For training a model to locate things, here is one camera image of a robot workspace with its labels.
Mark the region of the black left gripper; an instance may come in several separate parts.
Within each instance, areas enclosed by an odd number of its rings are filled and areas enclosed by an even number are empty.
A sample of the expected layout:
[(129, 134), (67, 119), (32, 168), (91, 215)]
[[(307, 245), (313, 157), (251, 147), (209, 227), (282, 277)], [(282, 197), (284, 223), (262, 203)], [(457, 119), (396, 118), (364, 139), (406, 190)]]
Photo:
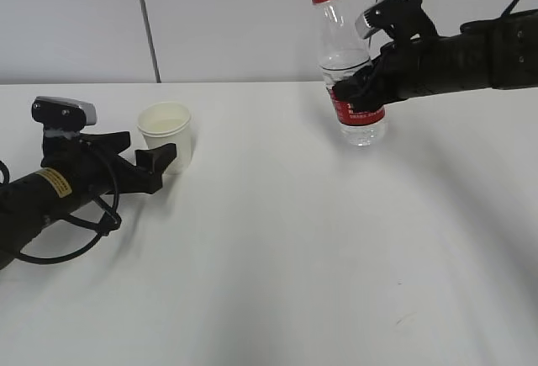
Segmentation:
[(43, 138), (43, 167), (60, 172), (75, 191), (154, 194), (163, 187), (163, 174), (177, 158), (177, 147), (167, 143), (135, 150), (135, 163), (120, 154), (130, 147), (128, 131), (80, 134), (77, 138)]

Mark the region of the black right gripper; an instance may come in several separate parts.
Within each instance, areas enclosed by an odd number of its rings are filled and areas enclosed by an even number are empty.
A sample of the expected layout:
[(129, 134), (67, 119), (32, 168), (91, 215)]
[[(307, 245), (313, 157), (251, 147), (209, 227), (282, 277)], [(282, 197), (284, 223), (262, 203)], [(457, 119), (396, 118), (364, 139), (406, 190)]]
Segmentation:
[(333, 103), (349, 103), (353, 112), (374, 112), (385, 103), (423, 97), (425, 86), (419, 79), (425, 43), (406, 45), (389, 42), (372, 61), (343, 71), (332, 86)]

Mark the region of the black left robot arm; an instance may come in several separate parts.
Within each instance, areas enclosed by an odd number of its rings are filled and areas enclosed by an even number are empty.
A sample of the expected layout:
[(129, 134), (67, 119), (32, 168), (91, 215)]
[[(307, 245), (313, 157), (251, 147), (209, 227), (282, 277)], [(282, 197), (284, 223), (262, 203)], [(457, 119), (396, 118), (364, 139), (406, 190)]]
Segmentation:
[[(129, 146), (127, 131), (80, 134), (71, 140), (45, 137), (40, 170), (1, 187), (2, 267), (14, 260), (52, 265), (80, 257), (120, 228), (121, 195), (160, 190), (165, 170), (177, 158), (176, 145), (138, 150), (134, 162), (121, 156)], [(57, 221), (93, 231), (95, 236), (64, 256), (33, 257), (23, 252)]]

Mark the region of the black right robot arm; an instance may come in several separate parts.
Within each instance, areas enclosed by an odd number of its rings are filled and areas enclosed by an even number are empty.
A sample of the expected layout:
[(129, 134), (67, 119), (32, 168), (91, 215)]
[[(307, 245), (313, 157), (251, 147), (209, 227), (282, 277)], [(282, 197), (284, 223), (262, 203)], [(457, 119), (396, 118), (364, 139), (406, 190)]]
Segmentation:
[(336, 101), (356, 112), (443, 93), (537, 85), (537, 12), (465, 23), (451, 37), (387, 44), (371, 67), (338, 81)]

